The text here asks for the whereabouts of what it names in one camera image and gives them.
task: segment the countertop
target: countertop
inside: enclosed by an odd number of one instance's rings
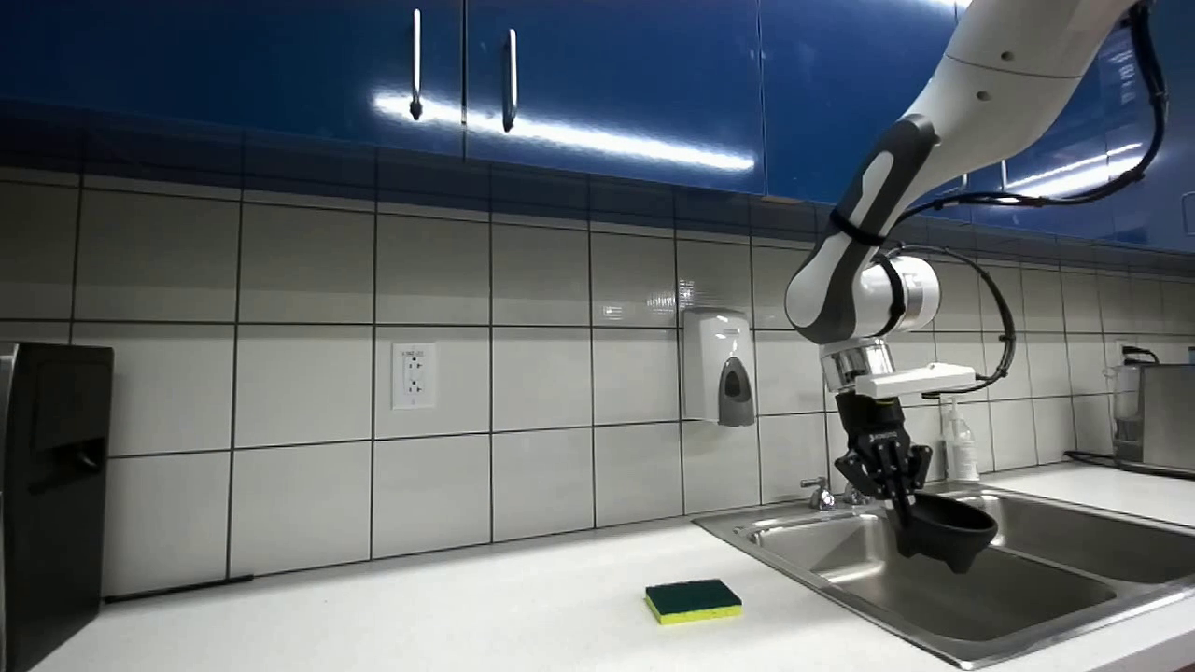
[[[1195,483],[1102,465],[1001,488],[1195,525]],[[642,587],[725,580],[729,625],[658,627]],[[1195,596],[998,668],[1176,668]],[[396,668],[953,668],[821,601],[693,524],[573,534],[109,606],[37,672],[396,672]]]

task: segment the sponge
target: sponge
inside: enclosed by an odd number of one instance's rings
[[[660,627],[738,620],[742,613],[741,592],[721,580],[645,587],[645,606]]]

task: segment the tiled wall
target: tiled wall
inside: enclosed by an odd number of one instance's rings
[[[109,592],[795,498],[846,445],[781,306],[810,247],[642,211],[0,172],[0,336],[115,347]],[[893,338],[902,366],[990,366],[990,297],[940,276],[944,312]],[[965,399],[981,470],[1110,449],[1118,347],[1189,354],[1191,281],[1009,259],[995,276],[1024,338],[1014,381]],[[682,419],[693,306],[752,312],[754,424]],[[439,352],[435,404],[396,404],[396,345]],[[908,419],[939,442],[934,404]]]

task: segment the cabinet handle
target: cabinet handle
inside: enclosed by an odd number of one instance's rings
[[[413,11],[413,118],[421,117],[421,11]]]
[[[516,117],[521,117],[521,35],[508,28],[508,109],[500,117],[500,128],[516,130]]]

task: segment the stainless steel sink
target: stainless steel sink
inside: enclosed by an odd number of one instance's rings
[[[958,498],[1001,524],[1001,539],[967,574],[902,556],[879,505],[729,516],[703,525],[965,668],[1118,625],[1195,587],[1191,530],[995,488]]]

